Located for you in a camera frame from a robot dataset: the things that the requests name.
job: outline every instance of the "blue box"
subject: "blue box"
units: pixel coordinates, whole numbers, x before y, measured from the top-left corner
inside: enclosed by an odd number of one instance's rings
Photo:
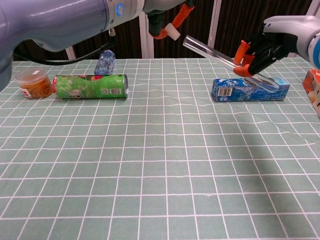
[[[216,102],[283,100],[290,84],[283,77],[273,80],[279,85],[276,92],[264,90],[243,78],[217,78],[213,80],[211,96]]]

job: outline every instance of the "clear plastic tube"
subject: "clear plastic tube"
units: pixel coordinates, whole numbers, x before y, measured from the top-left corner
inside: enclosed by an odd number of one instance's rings
[[[207,59],[217,59],[222,62],[228,69],[232,72],[234,68],[238,67],[233,63],[233,59],[224,55],[223,53],[209,47],[208,45],[194,39],[193,37],[187,35],[183,41],[183,46],[200,54]],[[256,84],[257,86],[265,89],[268,92],[274,93],[279,89],[279,85],[272,79],[262,74],[258,73],[251,77],[244,77],[245,80]]]

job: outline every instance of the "plastic jar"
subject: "plastic jar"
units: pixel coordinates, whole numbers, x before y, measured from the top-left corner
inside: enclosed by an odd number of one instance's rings
[[[43,67],[31,67],[15,76],[26,98],[46,98],[53,94],[51,81]]]

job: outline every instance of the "product label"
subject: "product label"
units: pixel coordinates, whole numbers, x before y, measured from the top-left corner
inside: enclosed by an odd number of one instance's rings
[[[21,91],[26,98],[32,97],[27,89],[21,88]]]

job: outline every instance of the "green grid tablecloth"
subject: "green grid tablecloth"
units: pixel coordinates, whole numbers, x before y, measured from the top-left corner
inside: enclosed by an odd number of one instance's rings
[[[93,74],[97,61],[54,66]],[[15,62],[13,74],[31,62]],[[0,240],[317,239],[320,121],[311,67],[266,69],[284,101],[216,103],[208,59],[117,60],[128,99],[0,94]]]

